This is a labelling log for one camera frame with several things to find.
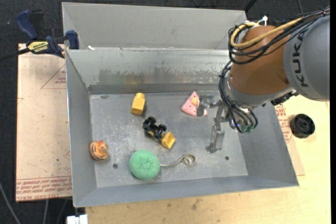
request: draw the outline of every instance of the white object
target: white object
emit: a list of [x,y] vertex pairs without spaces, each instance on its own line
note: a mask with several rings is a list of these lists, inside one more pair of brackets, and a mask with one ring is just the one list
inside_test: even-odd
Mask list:
[[79,217],[76,216],[69,216],[67,217],[66,224],[88,224],[88,215],[80,215]]

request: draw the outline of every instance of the yellow block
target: yellow block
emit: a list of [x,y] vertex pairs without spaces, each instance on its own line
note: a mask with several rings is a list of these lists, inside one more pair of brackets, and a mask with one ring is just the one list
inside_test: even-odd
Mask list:
[[145,102],[145,95],[141,92],[138,92],[134,97],[131,113],[141,115],[145,107]]
[[164,137],[161,139],[161,145],[166,148],[171,148],[175,142],[175,137],[171,132],[167,132]]

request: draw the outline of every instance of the green sponge ball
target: green sponge ball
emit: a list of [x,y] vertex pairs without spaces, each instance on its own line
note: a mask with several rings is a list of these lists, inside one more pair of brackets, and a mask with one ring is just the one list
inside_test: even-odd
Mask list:
[[136,151],[130,159],[131,173],[138,179],[152,179],[160,171],[160,161],[150,151]]

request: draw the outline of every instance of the cable bundle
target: cable bundle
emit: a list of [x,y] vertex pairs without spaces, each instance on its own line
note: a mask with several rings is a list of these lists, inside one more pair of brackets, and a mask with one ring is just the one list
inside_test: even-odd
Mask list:
[[[261,36],[258,36],[252,40],[249,40],[247,42],[243,43],[237,43],[239,40],[239,34],[246,29],[250,29],[254,26],[259,26],[259,23],[254,23],[254,22],[246,22],[244,24],[241,24],[239,26],[236,26],[235,28],[231,29],[229,31],[229,43],[228,43],[228,50],[229,50],[229,57],[230,60],[233,63],[243,65],[246,63],[253,62],[254,60],[260,58],[261,56],[266,56],[268,54],[271,54],[272,52],[276,51],[283,45],[285,45],[289,40],[295,38],[297,35],[299,35],[301,32],[305,31],[311,24],[313,24],[316,20],[319,18],[322,18],[324,16],[330,16],[330,6],[317,10],[312,13],[307,13],[304,15],[298,15],[296,18],[293,20],[276,27],[272,29],[269,32],[264,33]],[[272,47],[272,45],[276,44],[283,38],[285,38],[288,35],[293,34],[296,32],[294,35],[292,35],[289,40],[286,40],[286,42],[282,42],[280,45],[277,47],[273,48],[271,51],[268,51],[269,48]],[[273,38],[269,43],[253,50],[246,51],[248,48],[252,48],[255,46],[258,42],[263,40],[264,38],[272,35],[279,33],[275,38]],[[235,56],[247,56],[249,57],[248,60],[243,60],[243,61],[238,61],[235,60]]]
[[[230,117],[232,119],[232,122],[230,122],[231,127],[236,128],[239,133],[245,133],[250,132],[258,125],[258,120],[255,114],[253,113],[252,109],[248,109],[248,111],[245,111],[241,108],[239,108],[234,102],[232,102],[226,95],[223,88],[223,85],[225,83],[225,77],[227,76],[227,73],[230,71],[232,65],[232,61],[229,61],[225,67],[222,70],[222,73],[220,74],[219,79],[219,93],[221,94],[220,97],[223,101],[223,103],[228,108]],[[244,122],[244,125],[240,124],[237,117],[241,118]]]

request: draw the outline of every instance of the yellow clamp label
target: yellow clamp label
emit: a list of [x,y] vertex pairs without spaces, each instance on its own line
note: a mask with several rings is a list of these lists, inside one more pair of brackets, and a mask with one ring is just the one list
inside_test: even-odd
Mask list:
[[28,49],[38,53],[40,51],[48,49],[48,42],[46,41],[35,41],[28,45]]

